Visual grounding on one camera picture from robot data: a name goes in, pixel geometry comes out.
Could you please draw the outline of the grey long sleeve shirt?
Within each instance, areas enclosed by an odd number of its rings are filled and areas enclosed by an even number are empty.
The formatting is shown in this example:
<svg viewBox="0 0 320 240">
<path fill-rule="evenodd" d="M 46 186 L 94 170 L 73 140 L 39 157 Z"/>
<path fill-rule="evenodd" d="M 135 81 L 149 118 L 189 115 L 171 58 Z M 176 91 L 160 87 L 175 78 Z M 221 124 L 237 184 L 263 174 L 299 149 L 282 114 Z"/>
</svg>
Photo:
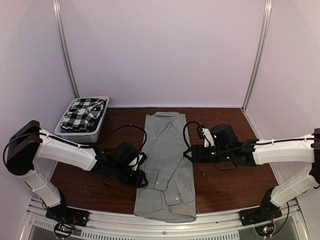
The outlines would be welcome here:
<svg viewBox="0 0 320 240">
<path fill-rule="evenodd" d="M 173 224 L 196 220 L 193 164 L 183 156 L 186 123 L 186 116 L 178 112 L 145 117 L 147 141 L 142 151 L 147 159 L 140 168 L 148 186 L 136 191 L 135 216 Z"/>
</svg>

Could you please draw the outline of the white plastic basket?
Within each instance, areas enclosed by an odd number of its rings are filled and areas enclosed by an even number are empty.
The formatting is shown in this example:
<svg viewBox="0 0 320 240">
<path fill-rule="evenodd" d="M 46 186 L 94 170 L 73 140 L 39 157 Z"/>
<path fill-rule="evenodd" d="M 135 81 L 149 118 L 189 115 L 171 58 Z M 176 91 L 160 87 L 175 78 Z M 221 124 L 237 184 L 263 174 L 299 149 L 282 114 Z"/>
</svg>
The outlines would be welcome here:
<svg viewBox="0 0 320 240">
<path fill-rule="evenodd" d="M 65 113 L 67 112 L 67 109 L 71 106 L 72 102 L 74 100 L 77 100 L 80 98 L 101 98 L 103 100 L 106 100 L 106 104 L 105 104 L 105 107 L 104 107 L 104 110 L 102 113 L 102 117 L 100 118 L 95 131 L 92 131 L 92 132 L 65 132 L 64 131 L 63 132 L 60 128 L 60 122 L 61 122 L 63 116 L 65 115 Z M 70 141 L 77 142 L 77 143 L 96 143 L 98 141 L 98 137 L 99 137 L 99 134 L 100 134 L 100 131 L 102 128 L 102 124 L 103 124 L 105 117 L 107 115 L 107 110 L 108 110 L 110 98 L 108 96 L 93 96 L 93 97 L 79 97 L 79 98 L 75 98 L 74 100 L 71 101 L 71 103 L 69 104 L 67 109 L 62 114 L 62 117 L 60 118 L 60 120 L 58 121 L 58 124 L 56 125 L 56 127 L 54 129 L 54 134 L 66 139 L 66 140 L 70 140 Z"/>
</svg>

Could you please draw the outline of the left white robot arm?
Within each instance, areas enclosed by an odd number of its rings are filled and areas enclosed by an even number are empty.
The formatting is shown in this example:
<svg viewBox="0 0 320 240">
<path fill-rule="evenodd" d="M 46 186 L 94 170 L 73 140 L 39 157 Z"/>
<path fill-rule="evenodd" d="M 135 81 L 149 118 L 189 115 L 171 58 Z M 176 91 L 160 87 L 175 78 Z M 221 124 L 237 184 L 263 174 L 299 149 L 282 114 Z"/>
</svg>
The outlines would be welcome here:
<svg viewBox="0 0 320 240">
<path fill-rule="evenodd" d="M 72 211 L 62 191 L 36 166 L 36 158 L 54 160 L 104 177 L 112 176 L 134 188 L 149 184 L 145 172 L 140 169 L 147 155 L 130 143 L 123 142 L 107 149 L 80 144 L 49 133 L 38 121 L 32 120 L 10 138 L 2 160 L 6 169 L 23 179 L 61 222 L 69 221 Z"/>
</svg>

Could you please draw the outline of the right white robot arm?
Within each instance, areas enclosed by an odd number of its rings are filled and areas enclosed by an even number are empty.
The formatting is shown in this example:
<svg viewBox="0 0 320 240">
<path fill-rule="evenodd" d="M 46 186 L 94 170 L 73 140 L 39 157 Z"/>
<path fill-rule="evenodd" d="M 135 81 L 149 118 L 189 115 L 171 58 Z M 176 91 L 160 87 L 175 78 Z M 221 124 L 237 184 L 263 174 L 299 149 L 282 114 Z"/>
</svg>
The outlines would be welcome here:
<svg viewBox="0 0 320 240">
<path fill-rule="evenodd" d="M 239 141 L 229 124 L 208 129 L 197 126 L 202 145 L 187 144 L 183 156 L 192 163 L 230 162 L 235 167 L 269 163 L 304 162 L 306 167 L 290 180 L 268 190 L 256 210 L 259 220 L 268 220 L 281 206 L 320 186 L 320 130 L 296 138 Z"/>
</svg>

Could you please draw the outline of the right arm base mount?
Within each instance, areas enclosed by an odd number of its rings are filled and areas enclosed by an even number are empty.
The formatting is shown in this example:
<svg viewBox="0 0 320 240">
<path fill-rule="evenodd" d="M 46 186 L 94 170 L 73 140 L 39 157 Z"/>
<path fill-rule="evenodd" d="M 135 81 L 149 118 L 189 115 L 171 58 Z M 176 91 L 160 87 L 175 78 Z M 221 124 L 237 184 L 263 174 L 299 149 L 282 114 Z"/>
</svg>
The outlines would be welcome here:
<svg viewBox="0 0 320 240">
<path fill-rule="evenodd" d="M 261 207 L 255 207 L 241 210 L 239 216 L 243 227 L 254 225 L 254 231 L 259 237 L 268 238 L 275 233 L 274 220 L 282 216 L 282 211 L 269 212 Z"/>
</svg>

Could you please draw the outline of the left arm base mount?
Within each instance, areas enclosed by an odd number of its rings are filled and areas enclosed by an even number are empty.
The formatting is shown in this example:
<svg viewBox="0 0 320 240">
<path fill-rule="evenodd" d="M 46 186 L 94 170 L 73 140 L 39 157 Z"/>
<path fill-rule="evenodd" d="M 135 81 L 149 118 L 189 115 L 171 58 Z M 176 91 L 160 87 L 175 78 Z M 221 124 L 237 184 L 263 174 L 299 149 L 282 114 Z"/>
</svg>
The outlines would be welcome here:
<svg viewBox="0 0 320 240">
<path fill-rule="evenodd" d="M 47 208 L 45 217 L 56 221 L 53 227 L 55 236 L 59 239 L 66 239 L 80 231 L 77 227 L 87 226 L 89 214 L 86 210 L 71 207 L 58 210 Z"/>
</svg>

